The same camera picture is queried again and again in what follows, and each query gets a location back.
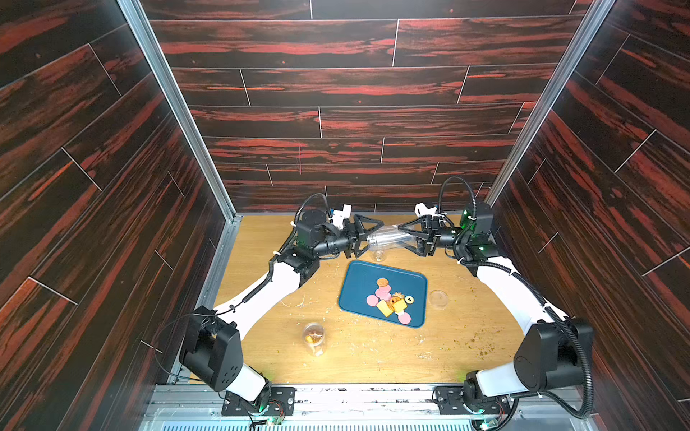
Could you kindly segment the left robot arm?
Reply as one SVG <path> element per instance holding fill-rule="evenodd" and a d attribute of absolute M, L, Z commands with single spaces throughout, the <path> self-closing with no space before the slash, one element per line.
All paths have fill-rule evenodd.
<path fill-rule="evenodd" d="M 271 382 L 244 362 L 242 342 L 277 303 L 298 291 L 324 260 L 359 258 L 381 220 L 354 214 L 350 206 L 330 208 L 323 193 L 300 206 L 285 242 L 268 262 L 265 275 L 214 309 L 200 306 L 183 314 L 186 328 L 179 361 L 216 393 L 227 391 L 262 412 L 271 402 Z"/>

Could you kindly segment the clear jar lid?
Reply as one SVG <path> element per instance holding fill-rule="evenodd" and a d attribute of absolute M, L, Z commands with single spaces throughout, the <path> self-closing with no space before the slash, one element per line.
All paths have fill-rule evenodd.
<path fill-rule="evenodd" d="M 434 290 L 429 294 L 429 305 L 437 310 L 445 310 L 449 305 L 449 296 L 441 290 Z"/>

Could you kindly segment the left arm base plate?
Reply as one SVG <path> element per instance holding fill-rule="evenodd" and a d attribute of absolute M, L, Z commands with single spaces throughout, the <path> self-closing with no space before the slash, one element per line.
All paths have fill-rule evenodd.
<path fill-rule="evenodd" d="M 228 391 L 221 409 L 223 417 L 284 418 L 292 416 L 296 401 L 296 388 L 289 386 L 271 386 L 262 390 L 255 400 L 245 400 Z"/>

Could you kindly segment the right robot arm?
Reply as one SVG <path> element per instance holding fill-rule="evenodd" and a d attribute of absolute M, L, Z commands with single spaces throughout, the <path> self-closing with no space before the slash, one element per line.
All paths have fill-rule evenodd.
<path fill-rule="evenodd" d="M 506 409 L 497 430 L 516 415 L 520 400 L 530 397 L 546 397 L 573 418 L 588 418 L 594 411 L 594 330 L 548 301 L 515 268 L 495 242 L 492 207 L 471 193 L 458 223 L 441 201 L 433 209 L 418 207 L 415 212 L 415 220 L 399 227 L 416 241 L 410 250 L 421 257 L 444 251 L 494 292 L 524 333 L 508 364 L 466 375 L 464 408 L 474 415 L 495 416 Z"/>

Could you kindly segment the clear jar with cookies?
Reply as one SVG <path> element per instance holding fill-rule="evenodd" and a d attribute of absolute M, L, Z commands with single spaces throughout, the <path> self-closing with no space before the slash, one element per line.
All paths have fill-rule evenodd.
<path fill-rule="evenodd" d="M 372 252 L 372 259 L 375 262 L 383 262 L 386 260 L 386 251 L 385 250 L 376 250 Z"/>

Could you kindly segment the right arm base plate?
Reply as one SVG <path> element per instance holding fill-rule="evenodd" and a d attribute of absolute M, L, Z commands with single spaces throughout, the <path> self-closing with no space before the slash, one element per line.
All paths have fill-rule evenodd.
<path fill-rule="evenodd" d="M 486 397 L 472 384 L 468 389 L 463 385 L 437 386 L 431 397 L 441 415 L 497 417 L 507 415 L 511 410 L 506 396 Z"/>

